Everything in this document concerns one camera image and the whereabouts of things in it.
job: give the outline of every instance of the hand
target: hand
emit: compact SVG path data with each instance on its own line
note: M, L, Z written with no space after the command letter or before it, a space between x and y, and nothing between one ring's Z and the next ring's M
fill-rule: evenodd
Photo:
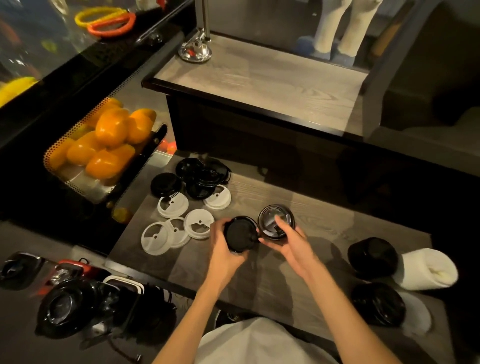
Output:
M275 216L275 222L278 227L287 234L288 242L279 245L268 242L264 238L259 238L258 240L273 250L282 253L295 273L308 282L312 270L321 263L307 241L307 236L299 226L293 230L292 227L283 221L278 215Z
M212 255L208 266L208 273L205 278L206 285L212 285L218 289L220 294L226 285L230 282L235 271L247 259L248 252L238 255L232 253L227 246L227 241L223 235L223 227L231 219L223 218L210 225L210 244L212 246Z

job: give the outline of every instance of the yellow handle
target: yellow handle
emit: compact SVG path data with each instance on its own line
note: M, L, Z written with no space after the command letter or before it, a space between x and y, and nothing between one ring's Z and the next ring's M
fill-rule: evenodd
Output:
M110 6L98 6L98 7L95 7L95 8L85 9L85 10L82 10L81 12L77 13L77 15L75 15L75 23L82 28L87 28L87 26L89 24L93 24L93 23L96 23L96 22L112 19L112 18L115 18L119 15L122 15L126 12L127 11L125 9L122 9L122 8L112 8ZM89 22L84 22L83 21L83 19L85 17L90 16L90 15L94 15L94 14L98 14L98 13L107 13L107 14L98 18L98 19L91 20Z

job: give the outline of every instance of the chrome pole base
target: chrome pole base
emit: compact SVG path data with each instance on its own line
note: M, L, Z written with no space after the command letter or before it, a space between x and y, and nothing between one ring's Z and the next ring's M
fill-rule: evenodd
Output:
M212 50L208 46L209 40L205 39L205 31L199 31L179 49L179 56L186 62L204 63L212 57Z

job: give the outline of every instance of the wooden countertop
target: wooden countertop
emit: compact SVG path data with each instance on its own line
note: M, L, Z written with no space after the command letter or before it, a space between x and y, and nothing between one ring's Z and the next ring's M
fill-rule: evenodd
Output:
M173 156L164 171L174 171L179 160L180 157ZM400 254L431 247L430 236L424 232L267 184L260 175L249 178L236 174L235 171L241 170L238 164L229 166L233 170L228 184L232 202L225 210L211 211L215 219L238 215L256 219L262 208L269 204L287 205L309 236L314 251L347 295L362 282L352 275L348 263L347 249L352 243L377 236L388 240ZM188 211L204 207L202 201L189 202ZM108 258L154 278L196 291L207 269L208 240L191 239L184 247L170 249L160 256L145 253L140 245L142 232L149 224L166 220L158 213L157 203L158 199L153 196L146 197ZM409 339L400 328L374 330L405 363L432 363L431 358L441 364L455 363L443 302L416 292L412 294L420 297L432 314L430 332L423 337ZM322 338L333 339L303 280L280 254L261 244L250 252L248 261L240 267L220 299Z
M362 135L361 113L354 104L366 73L212 36L212 58L192 64L178 56L155 76L178 85L234 100L309 128Z

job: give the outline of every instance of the white shirt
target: white shirt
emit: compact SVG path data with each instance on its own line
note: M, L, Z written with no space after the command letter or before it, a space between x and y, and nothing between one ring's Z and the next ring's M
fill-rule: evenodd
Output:
M221 326L200 340L195 364L338 364L325 350L264 317Z

